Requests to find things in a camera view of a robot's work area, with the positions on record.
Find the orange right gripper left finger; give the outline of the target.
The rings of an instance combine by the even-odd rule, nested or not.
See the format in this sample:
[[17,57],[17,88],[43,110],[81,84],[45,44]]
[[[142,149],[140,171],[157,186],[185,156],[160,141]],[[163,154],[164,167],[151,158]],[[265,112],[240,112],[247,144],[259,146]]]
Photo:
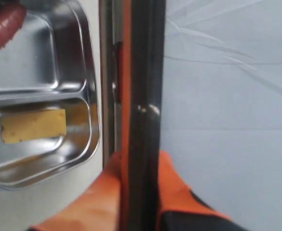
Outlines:
[[121,204],[121,154],[115,152],[87,190],[32,231],[118,231]]

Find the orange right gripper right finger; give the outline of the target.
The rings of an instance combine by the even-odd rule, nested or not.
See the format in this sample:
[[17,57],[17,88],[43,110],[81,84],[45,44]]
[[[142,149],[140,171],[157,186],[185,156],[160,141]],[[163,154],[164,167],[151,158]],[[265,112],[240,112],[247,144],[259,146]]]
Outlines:
[[158,231],[244,231],[228,216],[214,210],[181,179],[171,156],[160,151]]

